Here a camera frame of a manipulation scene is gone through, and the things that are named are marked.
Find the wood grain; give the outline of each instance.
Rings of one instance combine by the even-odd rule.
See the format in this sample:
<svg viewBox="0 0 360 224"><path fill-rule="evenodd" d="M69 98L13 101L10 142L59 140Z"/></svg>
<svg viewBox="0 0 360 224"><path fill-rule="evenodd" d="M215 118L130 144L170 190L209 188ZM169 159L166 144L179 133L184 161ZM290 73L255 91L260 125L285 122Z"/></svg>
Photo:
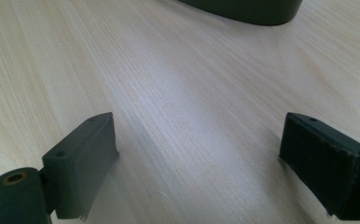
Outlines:
<svg viewBox="0 0 360 224"><path fill-rule="evenodd" d="M175 0L0 0L0 175L107 111L120 159L87 223L340 223L277 156L289 111L360 141L360 1L262 27Z"/></svg>

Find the wooden table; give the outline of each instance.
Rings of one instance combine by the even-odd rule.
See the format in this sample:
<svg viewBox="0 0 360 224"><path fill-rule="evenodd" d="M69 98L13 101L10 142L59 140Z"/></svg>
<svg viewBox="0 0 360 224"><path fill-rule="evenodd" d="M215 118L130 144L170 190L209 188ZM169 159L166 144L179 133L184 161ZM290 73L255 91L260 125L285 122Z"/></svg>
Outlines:
<svg viewBox="0 0 360 224"><path fill-rule="evenodd" d="M278 154L289 111L360 141L360 1L263 27L175 0L0 0L0 175L108 111L120 159L87 223L341 223Z"/></svg>

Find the light wood surface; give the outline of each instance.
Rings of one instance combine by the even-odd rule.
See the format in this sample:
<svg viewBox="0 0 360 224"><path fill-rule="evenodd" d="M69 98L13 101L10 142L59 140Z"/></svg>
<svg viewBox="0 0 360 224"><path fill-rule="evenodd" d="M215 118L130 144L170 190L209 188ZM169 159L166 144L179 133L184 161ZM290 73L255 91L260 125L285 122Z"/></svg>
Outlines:
<svg viewBox="0 0 360 224"><path fill-rule="evenodd" d="M360 141L360 0L275 27L175 0L0 0L0 175L108 111L120 159L87 223L341 223L278 154L289 111Z"/></svg>

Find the dark green object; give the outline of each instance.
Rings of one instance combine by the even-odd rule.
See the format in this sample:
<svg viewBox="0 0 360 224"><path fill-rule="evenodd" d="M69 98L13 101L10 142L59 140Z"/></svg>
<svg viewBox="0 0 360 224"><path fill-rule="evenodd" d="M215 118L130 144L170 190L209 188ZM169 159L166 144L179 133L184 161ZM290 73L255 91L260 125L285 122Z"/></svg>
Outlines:
<svg viewBox="0 0 360 224"><path fill-rule="evenodd" d="M119 154L112 113L87 119L43 157L44 168L0 176L0 223L86 218Z"/></svg>
<svg viewBox="0 0 360 224"><path fill-rule="evenodd" d="M329 215L360 220L360 143L318 119L288 113L280 158Z"/></svg>
<svg viewBox="0 0 360 224"><path fill-rule="evenodd" d="M293 20L302 0L179 0L193 7L257 25L280 25Z"/></svg>

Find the dark green plastic part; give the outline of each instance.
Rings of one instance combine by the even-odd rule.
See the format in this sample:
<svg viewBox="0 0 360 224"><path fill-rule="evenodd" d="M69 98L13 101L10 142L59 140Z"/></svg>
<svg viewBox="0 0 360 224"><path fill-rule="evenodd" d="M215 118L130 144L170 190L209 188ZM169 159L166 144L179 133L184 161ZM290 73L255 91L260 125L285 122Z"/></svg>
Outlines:
<svg viewBox="0 0 360 224"><path fill-rule="evenodd" d="M35 168L0 176L0 223L48 223L43 187Z"/></svg>
<svg viewBox="0 0 360 224"><path fill-rule="evenodd" d="M44 168L21 168L0 176L0 223L48 223L86 218L119 154L113 114L84 121L43 157Z"/></svg>
<svg viewBox="0 0 360 224"><path fill-rule="evenodd" d="M293 20L302 0L179 0L193 7L257 25L280 25Z"/></svg>
<svg viewBox="0 0 360 224"><path fill-rule="evenodd" d="M329 215L360 220L360 143L318 119L288 113L280 158Z"/></svg>

